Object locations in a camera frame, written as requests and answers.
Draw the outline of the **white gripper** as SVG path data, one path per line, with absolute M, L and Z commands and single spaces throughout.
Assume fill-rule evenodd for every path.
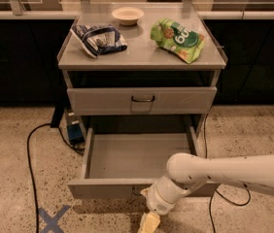
M 141 191 L 150 210 L 141 217 L 138 233 L 154 233 L 160 224 L 160 216 L 166 216 L 179 199 L 185 196 L 185 187 L 164 175 Z

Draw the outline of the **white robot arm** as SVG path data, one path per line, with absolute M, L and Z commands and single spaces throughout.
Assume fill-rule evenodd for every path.
M 166 163 L 166 173 L 141 191 L 148 211 L 138 233 L 154 233 L 160 218 L 176 203 L 206 183 L 219 183 L 274 196 L 274 154 L 230 158 L 203 158 L 176 153 Z

